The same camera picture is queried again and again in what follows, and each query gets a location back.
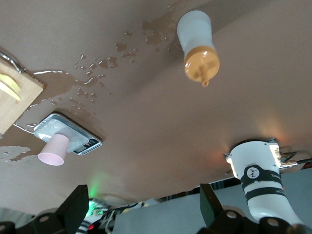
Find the bolt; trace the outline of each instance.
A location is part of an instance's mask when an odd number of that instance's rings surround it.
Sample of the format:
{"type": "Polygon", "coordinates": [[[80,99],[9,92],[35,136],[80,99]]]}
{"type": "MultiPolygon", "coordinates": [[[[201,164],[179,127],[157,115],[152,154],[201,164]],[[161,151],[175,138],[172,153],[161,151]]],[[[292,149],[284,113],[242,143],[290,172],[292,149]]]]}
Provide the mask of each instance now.
{"type": "Polygon", "coordinates": [[[49,216],[44,216],[39,219],[39,222],[43,223],[49,219],[49,216]]]}
{"type": "Polygon", "coordinates": [[[268,222],[268,224],[270,224],[273,227],[278,227],[279,226],[278,221],[273,219],[273,218],[268,218],[267,222],[268,222]]]}
{"type": "Polygon", "coordinates": [[[237,218],[237,215],[233,211],[228,211],[226,216],[229,218],[237,218]]]}

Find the wooden cutting board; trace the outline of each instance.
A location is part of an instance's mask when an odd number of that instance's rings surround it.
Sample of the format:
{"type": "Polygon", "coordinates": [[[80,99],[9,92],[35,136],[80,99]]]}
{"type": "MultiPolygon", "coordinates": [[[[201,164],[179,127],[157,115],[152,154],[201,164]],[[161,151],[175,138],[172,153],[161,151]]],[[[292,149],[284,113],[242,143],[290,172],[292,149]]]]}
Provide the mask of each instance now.
{"type": "Polygon", "coordinates": [[[43,84],[26,73],[19,74],[13,66],[1,59],[0,74],[14,79],[20,87],[18,95],[21,98],[17,101],[0,90],[0,134],[4,134],[43,91],[43,84]]]}

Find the white cable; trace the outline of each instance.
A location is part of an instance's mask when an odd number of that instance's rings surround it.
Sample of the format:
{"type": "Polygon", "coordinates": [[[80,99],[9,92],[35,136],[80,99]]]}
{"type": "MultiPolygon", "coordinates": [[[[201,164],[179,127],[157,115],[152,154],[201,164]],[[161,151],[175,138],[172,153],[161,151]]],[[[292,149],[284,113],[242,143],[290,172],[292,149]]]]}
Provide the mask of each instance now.
{"type": "Polygon", "coordinates": [[[108,220],[107,220],[107,223],[106,223],[106,226],[105,226],[105,232],[106,232],[107,234],[112,234],[111,230],[109,230],[109,228],[108,228],[108,225],[109,225],[109,223],[112,221],[114,213],[115,213],[115,211],[112,211],[112,212],[111,212],[111,215],[109,216],[109,218],[108,218],[108,220]]]}

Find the white translucent bottle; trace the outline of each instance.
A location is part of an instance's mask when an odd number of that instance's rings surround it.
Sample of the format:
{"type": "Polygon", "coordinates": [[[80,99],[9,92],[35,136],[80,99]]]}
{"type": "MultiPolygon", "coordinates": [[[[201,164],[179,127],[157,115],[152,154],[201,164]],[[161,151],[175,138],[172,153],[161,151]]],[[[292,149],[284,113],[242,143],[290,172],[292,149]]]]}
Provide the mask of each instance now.
{"type": "Polygon", "coordinates": [[[220,67],[208,15],[202,11],[186,13],[177,25],[177,35],[184,52],[185,74],[206,87],[220,67]]]}

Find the yellow banana piece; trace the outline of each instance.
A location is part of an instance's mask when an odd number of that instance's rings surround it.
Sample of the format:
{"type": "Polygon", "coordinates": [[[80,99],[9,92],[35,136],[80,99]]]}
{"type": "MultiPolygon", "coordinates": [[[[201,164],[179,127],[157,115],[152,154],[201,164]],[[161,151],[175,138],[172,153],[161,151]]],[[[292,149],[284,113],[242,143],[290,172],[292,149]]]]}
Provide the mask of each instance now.
{"type": "Polygon", "coordinates": [[[20,97],[12,89],[10,89],[6,84],[2,83],[1,81],[0,81],[0,89],[6,92],[8,95],[14,97],[16,100],[20,101],[20,97]]]}
{"type": "Polygon", "coordinates": [[[20,87],[11,77],[0,74],[0,81],[8,85],[9,88],[11,88],[15,93],[18,93],[20,91],[20,87]]]}

